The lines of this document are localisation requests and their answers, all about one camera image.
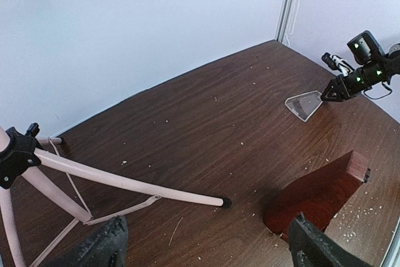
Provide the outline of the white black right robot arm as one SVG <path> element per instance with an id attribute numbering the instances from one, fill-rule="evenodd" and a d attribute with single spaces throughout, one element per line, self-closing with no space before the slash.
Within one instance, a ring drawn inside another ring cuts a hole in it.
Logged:
<path id="1" fill-rule="evenodd" d="M 399 44 L 391 46 L 385 53 L 372 33 L 363 31 L 347 43 L 355 61 L 359 65 L 353 68 L 343 58 L 325 53 L 321 59 L 333 71 L 340 74 L 329 81 L 321 95 L 325 102 L 344 102 L 363 94 L 373 99 L 367 92 L 376 84 L 381 84 L 389 96 L 393 90 L 389 87 L 391 78 L 399 74 Z"/>

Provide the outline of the clear plastic metronome cover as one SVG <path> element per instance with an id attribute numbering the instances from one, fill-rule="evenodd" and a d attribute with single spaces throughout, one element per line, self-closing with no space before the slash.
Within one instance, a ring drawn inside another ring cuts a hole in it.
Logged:
<path id="1" fill-rule="evenodd" d="M 302 93 L 287 98 L 284 105 L 301 121 L 307 122 L 322 105 L 321 95 L 319 91 Z"/>

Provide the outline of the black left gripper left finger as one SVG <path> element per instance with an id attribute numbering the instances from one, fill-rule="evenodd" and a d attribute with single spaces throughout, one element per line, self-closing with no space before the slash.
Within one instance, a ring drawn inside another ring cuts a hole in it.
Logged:
<path id="1" fill-rule="evenodd" d="M 117 216 L 47 266 L 125 266 L 129 231 L 126 218 Z"/>

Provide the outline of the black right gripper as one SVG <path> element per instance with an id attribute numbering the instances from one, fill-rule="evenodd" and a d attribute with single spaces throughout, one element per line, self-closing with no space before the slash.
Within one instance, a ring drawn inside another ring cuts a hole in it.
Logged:
<path id="1" fill-rule="evenodd" d="M 324 102 L 342 102 L 349 100 L 365 90 L 371 89 L 363 71 L 357 69 L 347 76 L 339 75 L 332 78 L 321 95 Z"/>

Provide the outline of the dark red wooden metronome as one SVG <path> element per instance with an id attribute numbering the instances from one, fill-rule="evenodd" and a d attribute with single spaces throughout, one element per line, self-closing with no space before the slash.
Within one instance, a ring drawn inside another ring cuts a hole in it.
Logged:
<path id="1" fill-rule="evenodd" d="M 370 174 L 368 160 L 350 151 L 289 183 L 265 207 L 263 222 L 284 241 L 291 221 L 300 213 L 324 231 Z"/>

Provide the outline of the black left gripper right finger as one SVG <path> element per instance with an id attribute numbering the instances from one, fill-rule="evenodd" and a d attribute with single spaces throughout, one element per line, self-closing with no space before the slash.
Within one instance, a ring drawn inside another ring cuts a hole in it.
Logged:
<path id="1" fill-rule="evenodd" d="M 302 213 L 291 221 L 287 236 L 294 266 L 369 266 L 318 230 Z"/>

